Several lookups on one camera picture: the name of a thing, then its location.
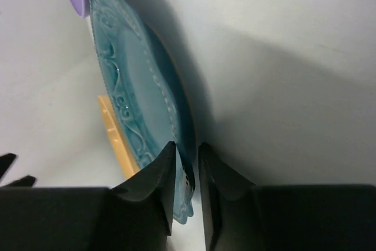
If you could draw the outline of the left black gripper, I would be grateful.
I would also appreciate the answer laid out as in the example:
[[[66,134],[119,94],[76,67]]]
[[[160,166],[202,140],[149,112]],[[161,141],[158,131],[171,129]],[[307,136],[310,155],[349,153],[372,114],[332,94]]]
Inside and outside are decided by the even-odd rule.
[[[16,160],[17,156],[14,153],[7,153],[1,155],[1,179],[5,176],[7,171],[10,169],[14,161]],[[36,178],[31,175],[26,175],[22,178],[14,180],[5,185],[5,187],[32,187],[36,183]]]

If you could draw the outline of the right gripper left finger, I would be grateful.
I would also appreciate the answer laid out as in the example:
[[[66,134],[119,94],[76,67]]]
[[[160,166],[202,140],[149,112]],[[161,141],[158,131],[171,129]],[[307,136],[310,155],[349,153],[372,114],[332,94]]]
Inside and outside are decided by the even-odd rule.
[[[172,233],[176,145],[114,188],[1,187],[2,250],[165,250]]]

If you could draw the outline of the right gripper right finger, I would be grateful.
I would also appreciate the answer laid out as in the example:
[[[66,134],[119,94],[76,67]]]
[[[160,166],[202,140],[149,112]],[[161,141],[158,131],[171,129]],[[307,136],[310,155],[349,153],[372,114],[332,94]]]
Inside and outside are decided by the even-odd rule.
[[[207,250],[374,250],[372,185],[257,185],[198,149]]]

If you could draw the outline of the teal scalloped plate back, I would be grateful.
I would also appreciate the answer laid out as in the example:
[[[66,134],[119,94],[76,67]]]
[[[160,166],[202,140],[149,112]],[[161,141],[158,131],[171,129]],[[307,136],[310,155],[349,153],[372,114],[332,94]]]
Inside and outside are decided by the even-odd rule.
[[[194,214],[193,118],[174,63],[159,37],[125,0],[89,0],[103,80],[120,128],[140,168],[176,144],[174,219]]]

